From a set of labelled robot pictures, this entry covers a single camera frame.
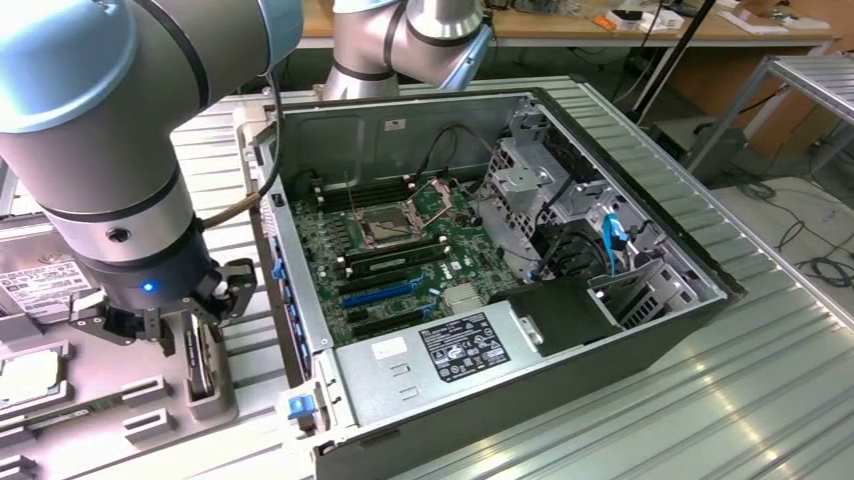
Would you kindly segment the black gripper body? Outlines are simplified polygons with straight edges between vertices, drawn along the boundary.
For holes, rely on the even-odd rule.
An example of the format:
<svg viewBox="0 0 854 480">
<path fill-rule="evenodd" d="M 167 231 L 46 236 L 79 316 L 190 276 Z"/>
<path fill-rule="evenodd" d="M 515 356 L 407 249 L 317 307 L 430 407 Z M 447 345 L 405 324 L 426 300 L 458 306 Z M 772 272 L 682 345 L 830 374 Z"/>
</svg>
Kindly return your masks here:
<svg viewBox="0 0 854 480">
<path fill-rule="evenodd" d="M 80 254 L 111 307 L 126 310 L 166 309 L 183 299 L 213 291 L 223 279 L 195 218 L 178 240 L 154 255 L 125 262 L 104 262 Z"/>
</svg>

